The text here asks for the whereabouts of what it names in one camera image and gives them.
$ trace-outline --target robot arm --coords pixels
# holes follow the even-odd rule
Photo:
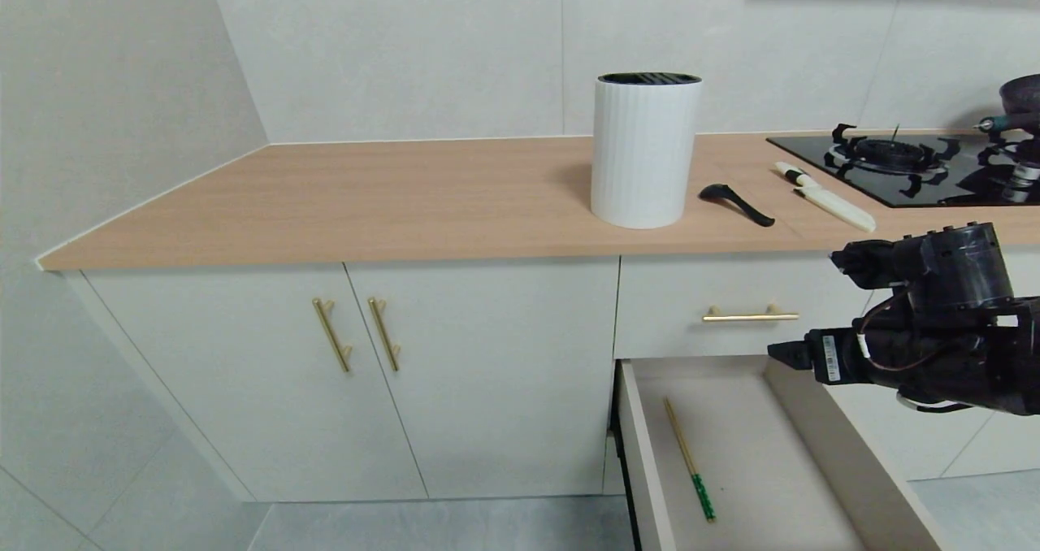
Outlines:
[[[917,411],[1040,415],[1040,298],[1014,296],[990,222],[850,243],[831,262],[858,287],[892,295],[849,327],[771,344],[771,358],[826,385],[895,389]],[[998,325],[999,315],[1016,325]],[[954,404],[930,406],[943,401]]]

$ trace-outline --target chopstick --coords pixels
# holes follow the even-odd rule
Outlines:
[[[694,466],[694,456],[691,455],[690,448],[686,446],[686,440],[682,437],[682,427],[679,426],[679,418],[676,417],[672,402],[668,400],[668,396],[665,397],[665,410],[668,411],[668,420],[672,421],[675,439],[679,441],[679,448],[682,450],[682,460],[686,462],[686,470],[690,472],[692,480],[694,480],[694,489],[697,491],[697,498],[701,501],[701,509],[704,510],[704,518],[707,522],[713,523],[714,508],[711,506],[711,500],[708,499],[708,491],[704,488],[701,475],[697,473],[697,468]]]

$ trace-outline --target green chopstick tip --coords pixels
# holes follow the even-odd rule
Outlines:
[[[704,481],[701,480],[700,474],[694,474],[691,476],[694,479],[694,489],[697,491],[697,498],[701,501],[701,509],[704,510],[704,518],[707,522],[714,522],[714,508],[711,506],[711,500],[708,498],[708,491],[704,488]]]

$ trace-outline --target backsplash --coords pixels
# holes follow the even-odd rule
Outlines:
[[[705,79],[700,132],[969,126],[1040,0],[218,0],[267,136],[587,135],[596,76]]]

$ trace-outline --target black glass cooktop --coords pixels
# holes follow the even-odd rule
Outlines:
[[[982,133],[888,139],[846,135],[846,129],[839,125],[832,136],[777,136],[769,142],[888,207],[1040,204],[1040,140]],[[826,180],[817,181],[826,187]]]

